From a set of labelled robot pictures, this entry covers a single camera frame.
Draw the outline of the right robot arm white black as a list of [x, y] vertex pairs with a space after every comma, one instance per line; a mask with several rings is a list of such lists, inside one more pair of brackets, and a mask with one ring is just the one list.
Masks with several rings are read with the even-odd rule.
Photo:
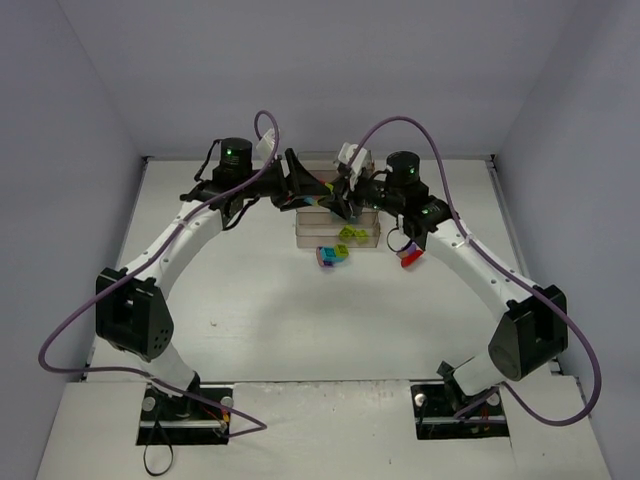
[[497, 322], [488, 345], [443, 378], [467, 396], [506, 380], [519, 381], [568, 346], [567, 308], [556, 286], [542, 288], [503, 262], [480, 253], [480, 243], [453, 218], [450, 205], [430, 193], [419, 175], [420, 159], [408, 151], [391, 154], [384, 172], [352, 176], [344, 165], [321, 206], [343, 218], [363, 208], [383, 211], [420, 250], [453, 271], [485, 304]]

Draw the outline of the green wide lego brick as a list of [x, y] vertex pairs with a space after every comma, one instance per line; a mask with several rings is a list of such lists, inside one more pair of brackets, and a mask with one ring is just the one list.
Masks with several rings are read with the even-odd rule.
[[369, 235], [366, 230], [355, 230], [351, 236], [350, 242], [359, 247], [365, 247], [368, 244]]

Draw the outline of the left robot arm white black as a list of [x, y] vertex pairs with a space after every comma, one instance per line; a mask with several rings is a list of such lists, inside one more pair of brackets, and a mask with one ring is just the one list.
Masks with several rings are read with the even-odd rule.
[[125, 267], [104, 269], [96, 280], [96, 334], [137, 360], [152, 383], [154, 412], [186, 420], [204, 410], [200, 377], [172, 343], [174, 322], [167, 299], [186, 267], [217, 235], [237, 226], [246, 211], [268, 198], [281, 211], [323, 200], [332, 186], [313, 176], [292, 149], [275, 154], [275, 141], [217, 139], [220, 159], [210, 178], [201, 171], [181, 209], [156, 240]]

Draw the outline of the red curved lego piece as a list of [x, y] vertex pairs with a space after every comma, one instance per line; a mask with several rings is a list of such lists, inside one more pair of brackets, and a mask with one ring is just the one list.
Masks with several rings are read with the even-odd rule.
[[415, 261], [417, 261], [423, 255], [423, 251], [417, 249], [406, 249], [400, 255], [401, 267], [409, 268]]

